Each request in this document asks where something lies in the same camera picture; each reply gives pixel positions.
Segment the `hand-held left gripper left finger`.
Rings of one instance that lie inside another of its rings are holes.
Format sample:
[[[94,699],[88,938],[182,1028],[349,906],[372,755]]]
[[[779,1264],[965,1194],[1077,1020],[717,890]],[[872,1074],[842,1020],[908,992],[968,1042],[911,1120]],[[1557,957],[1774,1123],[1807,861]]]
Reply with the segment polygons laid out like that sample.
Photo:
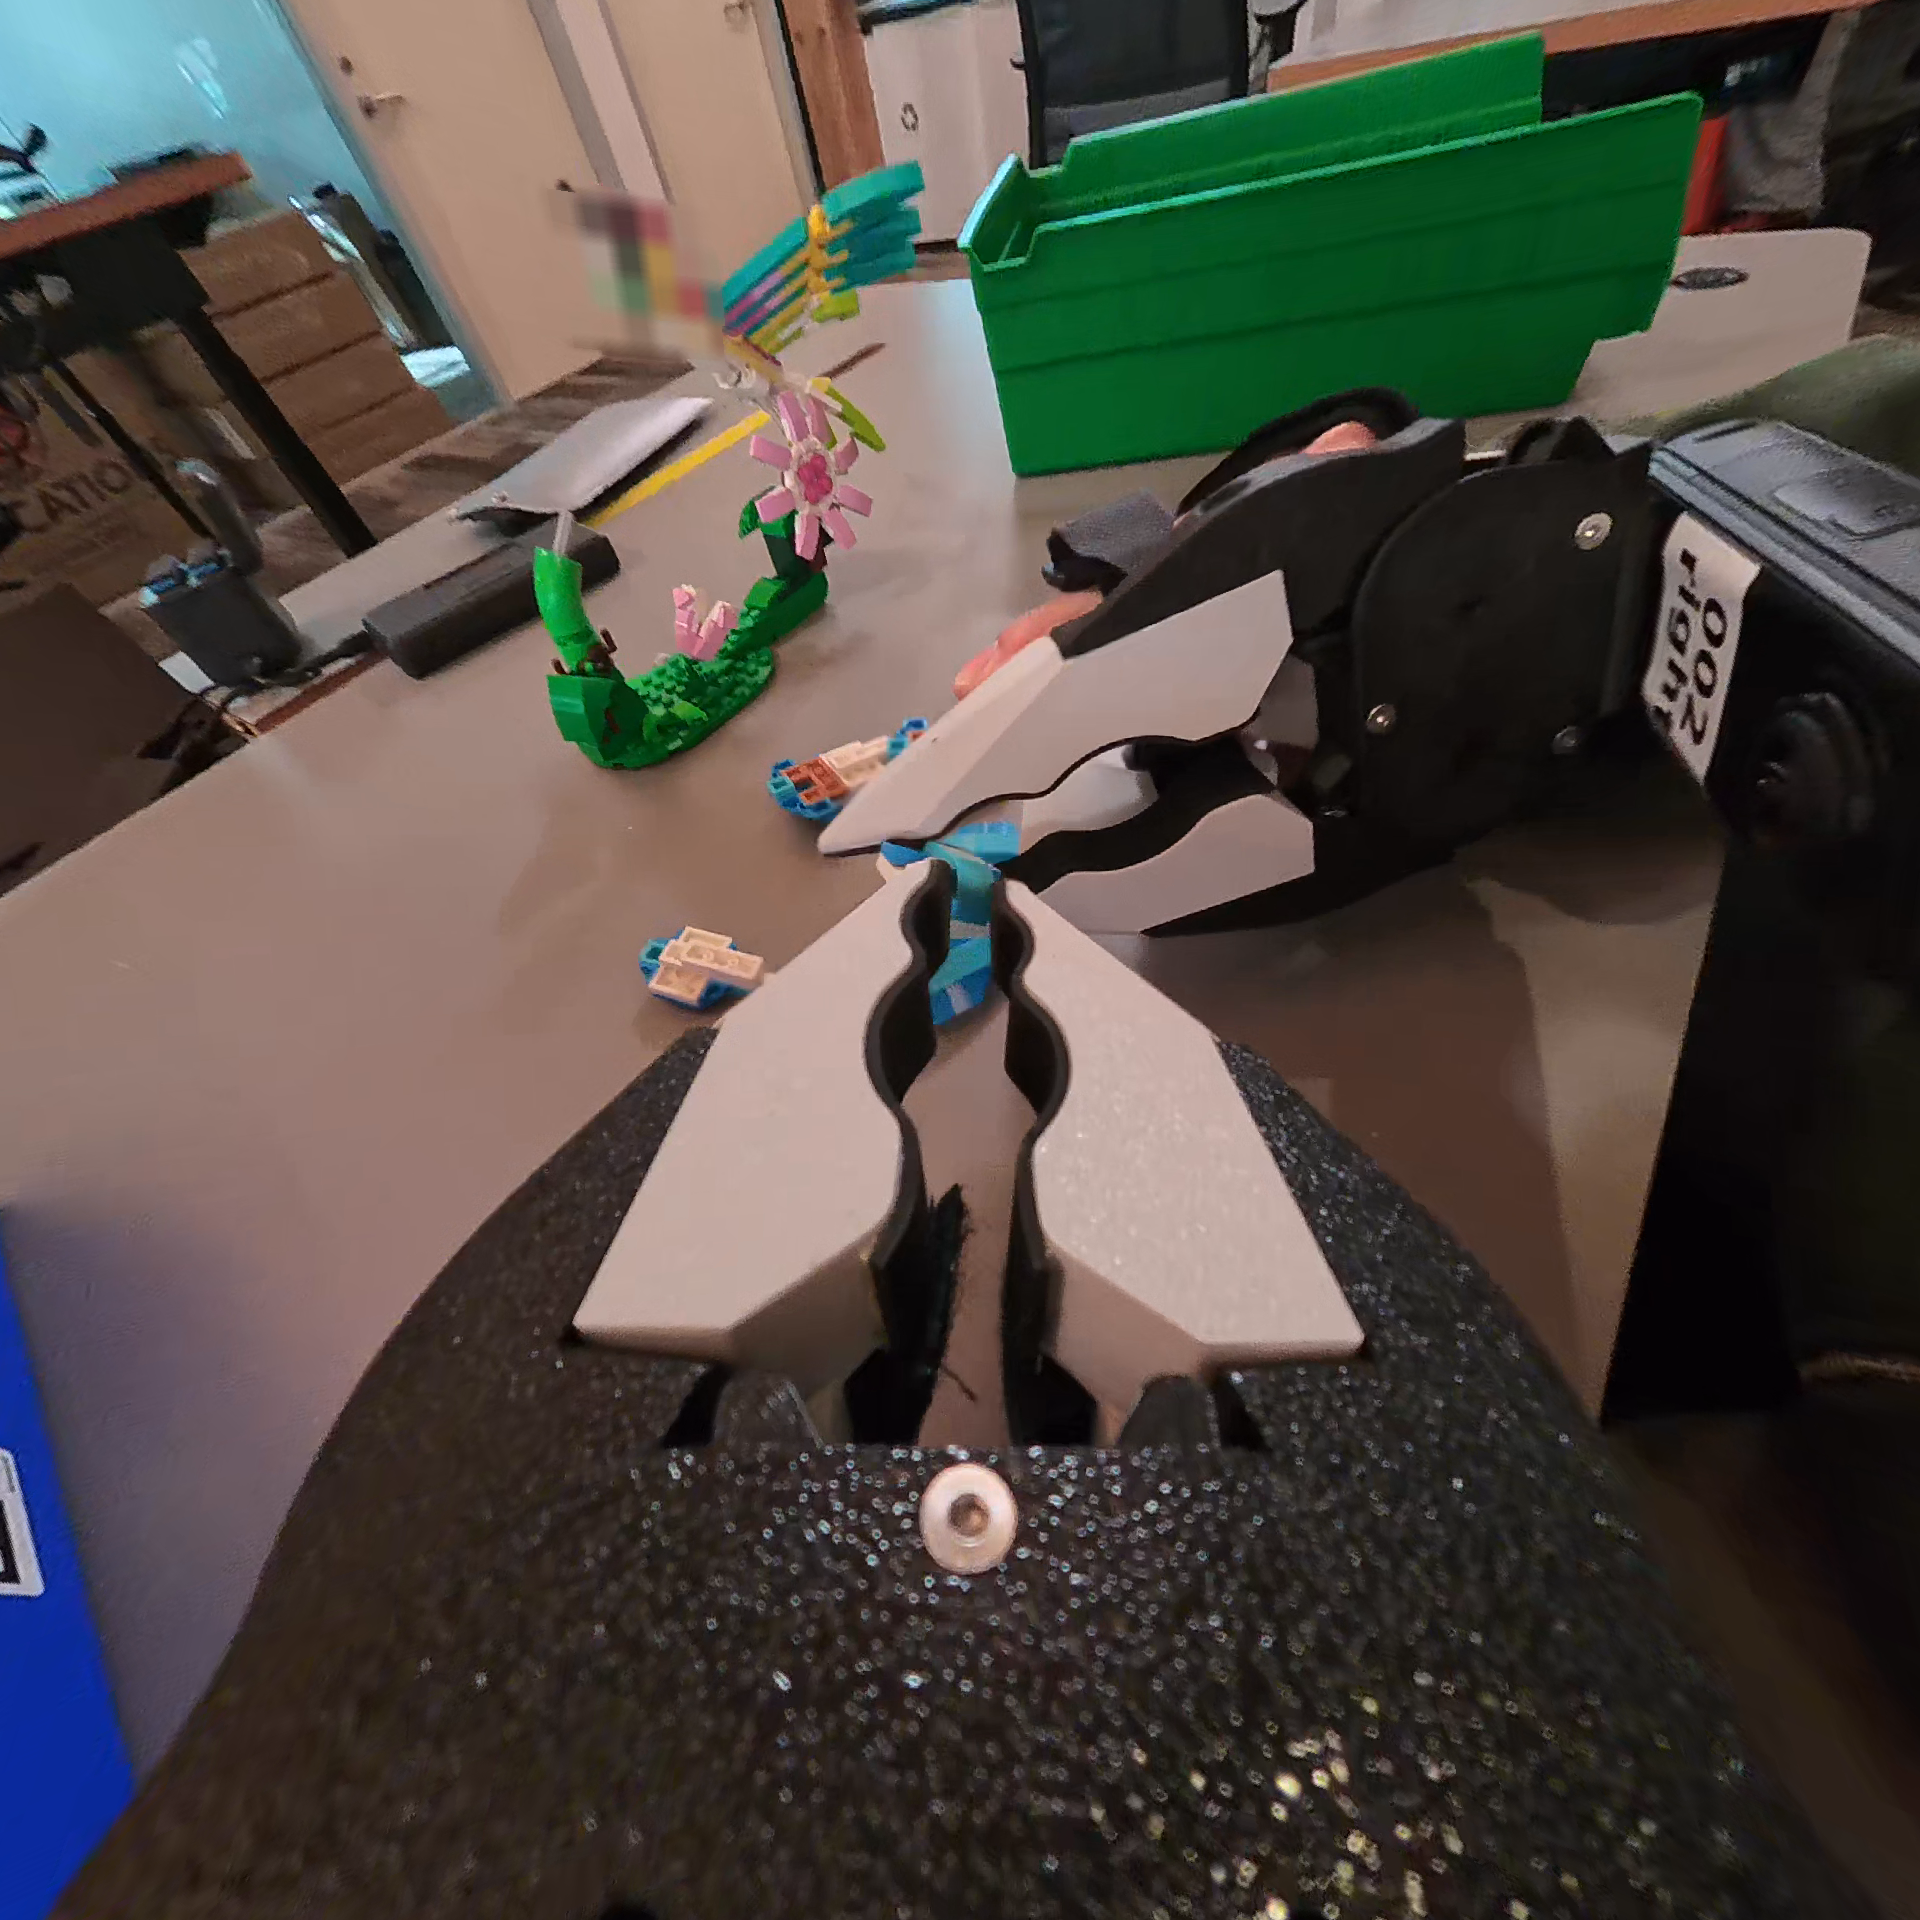
[[[710,1028],[706,1057],[573,1312],[596,1347],[838,1398],[864,1444],[911,1444],[940,1382],[965,1198],[927,1194],[904,1093],[954,872],[890,878]]]

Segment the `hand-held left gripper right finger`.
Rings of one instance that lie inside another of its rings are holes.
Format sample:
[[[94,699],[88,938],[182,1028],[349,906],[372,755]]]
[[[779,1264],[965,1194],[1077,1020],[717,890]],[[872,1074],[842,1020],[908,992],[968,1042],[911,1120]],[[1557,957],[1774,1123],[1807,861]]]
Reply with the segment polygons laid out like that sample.
[[[1355,1358],[1355,1309],[1212,1030],[1015,881],[994,981],[1030,1112],[999,1316],[1012,1443],[1085,1444],[1156,1381]]]

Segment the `blue and white lego piece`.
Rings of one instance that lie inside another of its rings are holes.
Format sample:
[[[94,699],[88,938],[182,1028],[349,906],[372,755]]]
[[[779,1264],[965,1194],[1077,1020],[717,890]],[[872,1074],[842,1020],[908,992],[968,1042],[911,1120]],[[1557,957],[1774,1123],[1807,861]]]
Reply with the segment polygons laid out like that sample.
[[[709,1013],[752,994],[766,979],[766,963],[725,932],[683,925],[639,949],[639,977],[648,994],[691,1013]]]

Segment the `blue orange white lego piece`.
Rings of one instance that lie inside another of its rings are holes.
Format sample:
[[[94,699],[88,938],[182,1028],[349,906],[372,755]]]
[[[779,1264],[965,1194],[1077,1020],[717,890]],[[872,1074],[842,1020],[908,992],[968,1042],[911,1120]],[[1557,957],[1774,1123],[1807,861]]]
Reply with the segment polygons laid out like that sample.
[[[766,792],[782,813],[805,826],[831,824],[846,805],[879,772],[898,762],[927,729],[924,716],[911,716],[891,734],[853,738],[807,760],[779,760]]]

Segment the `green lego flower build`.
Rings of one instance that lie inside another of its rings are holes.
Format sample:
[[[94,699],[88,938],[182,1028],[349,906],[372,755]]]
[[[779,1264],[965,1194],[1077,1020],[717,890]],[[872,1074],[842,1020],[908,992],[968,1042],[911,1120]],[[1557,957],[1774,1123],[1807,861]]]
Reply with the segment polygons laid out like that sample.
[[[654,666],[626,674],[610,630],[588,609],[589,525],[558,516],[551,544],[534,553],[539,625],[554,654],[548,709],[565,741],[602,770],[671,762],[752,707],[775,677],[778,644],[824,609],[831,552],[853,549],[854,522],[872,514],[850,474],[884,441],[831,377],[779,385],[757,410],[770,426],[732,452],[748,452],[770,477],[757,483],[736,532],[764,542],[768,569],[736,601],[677,588],[671,642]]]

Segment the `teal striped lego wing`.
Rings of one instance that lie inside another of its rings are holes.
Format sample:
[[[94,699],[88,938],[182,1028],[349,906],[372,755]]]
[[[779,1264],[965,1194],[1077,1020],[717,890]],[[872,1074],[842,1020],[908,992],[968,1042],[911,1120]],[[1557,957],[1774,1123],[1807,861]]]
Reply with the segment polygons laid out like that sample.
[[[723,284],[727,342],[773,362],[807,329],[854,317],[864,289],[918,262],[920,193],[917,160],[827,190]]]

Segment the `person's right hand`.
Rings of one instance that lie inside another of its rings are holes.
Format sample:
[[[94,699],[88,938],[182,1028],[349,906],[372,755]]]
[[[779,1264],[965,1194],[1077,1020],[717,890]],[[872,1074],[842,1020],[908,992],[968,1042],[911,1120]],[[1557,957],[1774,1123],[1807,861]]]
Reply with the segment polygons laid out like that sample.
[[[1370,448],[1378,441],[1378,435],[1360,420],[1341,420],[1333,424],[1323,429],[1316,438],[1312,438],[1303,456],[1310,460],[1327,458],[1333,452],[1360,451]],[[1015,622],[1010,622],[991,646],[983,649],[973,659],[968,659],[950,684],[950,694],[958,702],[965,702],[983,682],[1005,668],[1024,646],[1046,635],[1053,635],[1056,629],[1075,622],[1077,618],[1088,616],[1101,601],[1101,593],[1098,590],[1080,590],[1080,593],[1061,593],[1052,597],[1046,603],[1022,612]]]

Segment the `white table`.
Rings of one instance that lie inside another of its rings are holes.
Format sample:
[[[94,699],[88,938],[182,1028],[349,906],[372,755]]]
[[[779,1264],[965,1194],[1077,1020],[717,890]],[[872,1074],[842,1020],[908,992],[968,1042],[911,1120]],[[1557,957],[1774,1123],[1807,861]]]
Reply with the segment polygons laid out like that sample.
[[[1847,346],[1868,256],[1859,229],[1685,240],[1648,332],[1663,376],[1653,410],[1722,400]]]

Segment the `yellow strip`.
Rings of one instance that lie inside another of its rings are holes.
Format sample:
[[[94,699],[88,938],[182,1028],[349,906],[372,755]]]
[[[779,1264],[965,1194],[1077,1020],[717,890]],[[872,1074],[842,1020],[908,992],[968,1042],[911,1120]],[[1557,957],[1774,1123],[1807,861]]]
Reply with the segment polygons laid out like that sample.
[[[635,509],[642,501],[648,501],[651,496],[671,489],[675,484],[691,477],[695,472],[709,467],[712,460],[725,458],[727,452],[732,452],[732,448],[750,443],[766,426],[770,426],[770,420],[773,419],[766,410],[757,410],[752,416],[739,419],[736,424],[704,438],[699,445],[675,456],[658,469],[615,492],[608,504],[588,512],[584,524],[594,530],[608,525],[623,512]]]

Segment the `silver flat pouch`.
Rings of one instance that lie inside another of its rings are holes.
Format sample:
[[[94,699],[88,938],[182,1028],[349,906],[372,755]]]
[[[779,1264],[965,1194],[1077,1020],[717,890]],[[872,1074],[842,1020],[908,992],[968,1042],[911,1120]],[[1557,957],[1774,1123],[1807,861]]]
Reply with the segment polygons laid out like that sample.
[[[445,509],[448,522],[524,532],[584,516],[709,419],[709,397],[635,397],[591,410],[526,460]]]

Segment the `white recycling bin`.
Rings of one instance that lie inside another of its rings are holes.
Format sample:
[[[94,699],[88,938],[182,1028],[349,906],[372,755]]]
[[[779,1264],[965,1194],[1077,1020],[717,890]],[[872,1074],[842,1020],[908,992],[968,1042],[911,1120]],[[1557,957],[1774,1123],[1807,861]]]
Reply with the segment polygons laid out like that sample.
[[[856,26],[882,160],[920,168],[918,243],[955,251],[1000,165],[1030,160],[1018,4],[861,4]]]

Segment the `black office chair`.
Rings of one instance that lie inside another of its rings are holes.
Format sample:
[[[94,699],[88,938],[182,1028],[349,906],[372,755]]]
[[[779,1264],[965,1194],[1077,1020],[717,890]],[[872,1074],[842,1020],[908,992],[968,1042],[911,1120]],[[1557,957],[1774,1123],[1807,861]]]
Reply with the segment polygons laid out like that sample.
[[[1075,138],[1243,98],[1246,2],[1015,2],[1026,162],[1058,162]]]

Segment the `black power adapter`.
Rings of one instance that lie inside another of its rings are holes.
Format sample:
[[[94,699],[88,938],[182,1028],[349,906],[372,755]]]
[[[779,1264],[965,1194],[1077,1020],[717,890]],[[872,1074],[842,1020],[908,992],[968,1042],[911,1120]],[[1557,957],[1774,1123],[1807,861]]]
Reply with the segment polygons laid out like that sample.
[[[412,682],[437,677],[506,633],[539,622],[534,553],[556,522],[508,540],[360,618],[358,633]]]

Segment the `blue box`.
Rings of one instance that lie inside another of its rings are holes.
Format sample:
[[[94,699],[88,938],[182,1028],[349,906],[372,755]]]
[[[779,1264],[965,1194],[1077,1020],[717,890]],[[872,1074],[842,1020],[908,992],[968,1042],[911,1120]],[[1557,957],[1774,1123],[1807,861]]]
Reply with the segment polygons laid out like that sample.
[[[3,1916],[43,1917],[135,1773],[30,1345],[3,1289]]]

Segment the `wooden desk with black legs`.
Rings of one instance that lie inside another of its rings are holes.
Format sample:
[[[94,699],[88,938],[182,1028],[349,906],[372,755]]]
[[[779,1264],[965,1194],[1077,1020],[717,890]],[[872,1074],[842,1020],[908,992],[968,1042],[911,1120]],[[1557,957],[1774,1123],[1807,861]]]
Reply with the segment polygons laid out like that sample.
[[[5,377],[48,376],[189,530],[210,522],[175,489],[154,456],[94,397],[69,366],[74,352],[120,346],[135,332],[174,325],[234,404],[278,474],[293,484],[343,556],[374,546],[374,536],[323,460],[293,428],[267,387],[221,334],[208,291],[182,244],[208,234],[212,202],[251,181],[236,150],[155,162],[86,193],[55,198],[5,221]]]

